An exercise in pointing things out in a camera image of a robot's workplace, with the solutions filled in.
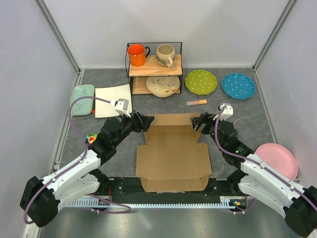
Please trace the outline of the orange pink eraser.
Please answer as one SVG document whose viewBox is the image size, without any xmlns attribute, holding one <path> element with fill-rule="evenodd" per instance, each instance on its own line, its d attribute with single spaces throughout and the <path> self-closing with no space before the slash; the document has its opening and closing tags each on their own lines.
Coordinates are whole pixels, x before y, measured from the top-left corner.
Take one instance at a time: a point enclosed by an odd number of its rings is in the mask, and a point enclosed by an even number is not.
<svg viewBox="0 0 317 238">
<path fill-rule="evenodd" d="M 207 103 L 207 100 L 197 100 L 197 101 L 186 102 L 186 105 L 187 106 L 195 106 L 195 105 L 203 105 L 203 104 L 206 104 L 206 103 Z"/>
</svg>

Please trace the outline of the brown cardboard box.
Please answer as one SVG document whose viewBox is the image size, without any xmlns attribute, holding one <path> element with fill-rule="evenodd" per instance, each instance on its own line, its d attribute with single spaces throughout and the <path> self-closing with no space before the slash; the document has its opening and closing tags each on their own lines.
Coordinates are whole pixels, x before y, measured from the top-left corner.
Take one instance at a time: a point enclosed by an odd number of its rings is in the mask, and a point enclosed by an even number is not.
<svg viewBox="0 0 317 238">
<path fill-rule="evenodd" d="M 146 192 L 203 191 L 212 174 L 209 148 L 192 128 L 199 113 L 156 114 L 136 150 L 136 176 Z"/>
</svg>

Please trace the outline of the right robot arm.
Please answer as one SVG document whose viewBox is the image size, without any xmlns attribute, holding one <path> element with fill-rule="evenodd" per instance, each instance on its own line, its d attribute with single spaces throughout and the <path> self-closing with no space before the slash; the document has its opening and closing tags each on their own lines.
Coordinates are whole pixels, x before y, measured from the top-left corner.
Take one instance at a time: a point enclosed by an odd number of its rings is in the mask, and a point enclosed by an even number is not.
<svg viewBox="0 0 317 238">
<path fill-rule="evenodd" d="M 294 182 L 265 163 L 238 139 L 233 123 L 218 115 L 192 117 L 194 131 L 210 135 L 227 163 L 237 170 L 227 182 L 228 192 L 252 196 L 276 211 L 297 235 L 307 238 L 317 229 L 317 189 Z"/>
</svg>

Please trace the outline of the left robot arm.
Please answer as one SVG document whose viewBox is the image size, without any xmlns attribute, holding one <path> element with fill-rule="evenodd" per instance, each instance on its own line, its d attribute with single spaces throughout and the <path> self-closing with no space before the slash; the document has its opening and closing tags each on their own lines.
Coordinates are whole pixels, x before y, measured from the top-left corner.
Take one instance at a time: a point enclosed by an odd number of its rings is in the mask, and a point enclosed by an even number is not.
<svg viewBox="0 0 317 238">
<path fill-rule="evenodd" d="M 84 195 L 107 193 L 108 177 L 98 168 L 116 154 L 117 146 L 130 133 L 146 132 L 154 119 L 139 112 L 106 119 L 97 138 L 84 145 L 80 156 L 51 175 L 30 178 L 20 201 L 24 223 L 44 227 L 68 203 Z"/>
</svg>

